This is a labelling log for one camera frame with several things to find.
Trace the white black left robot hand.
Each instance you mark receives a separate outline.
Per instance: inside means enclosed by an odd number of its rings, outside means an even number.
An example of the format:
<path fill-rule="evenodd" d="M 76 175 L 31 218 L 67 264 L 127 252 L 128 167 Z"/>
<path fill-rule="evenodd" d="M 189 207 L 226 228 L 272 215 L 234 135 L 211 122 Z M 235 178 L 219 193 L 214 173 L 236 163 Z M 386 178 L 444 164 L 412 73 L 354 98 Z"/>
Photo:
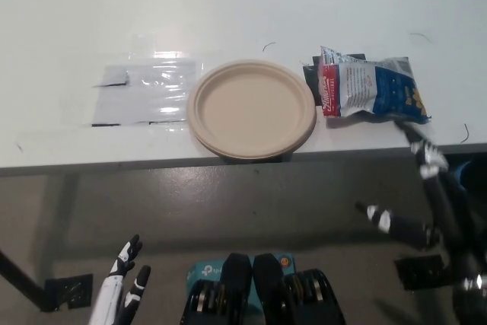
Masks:
<path fill-rule="evenodd" d="M 102 282 L 89 324 L 130 325 L 133 322 L 151 275 L 151 267 L 144 265 L 140 269 L 125 295 L 123 282 L 127 273 L 134 268 L 134 260 L 141 248 L 138 234 L 123 246 Z"/>

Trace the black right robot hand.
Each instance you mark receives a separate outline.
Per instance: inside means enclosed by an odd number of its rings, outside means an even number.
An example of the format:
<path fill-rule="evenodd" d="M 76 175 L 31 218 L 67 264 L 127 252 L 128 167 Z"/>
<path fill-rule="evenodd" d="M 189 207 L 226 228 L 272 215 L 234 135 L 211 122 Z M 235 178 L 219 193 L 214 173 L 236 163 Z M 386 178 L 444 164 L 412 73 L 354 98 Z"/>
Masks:
<path fill-rule="evenodd" d="M 415 157 L 433 223 L 393 214 L 389 209 L 357 201 L 355 208 L 379 231 L 418 250 L 443 244 L 449 258 L 449 282 L 462 291 L 486 289 L 486 241 L 477 230 L 469 199 L 456 181 L 438 146 L 411 124 L 396 121 Z"/>

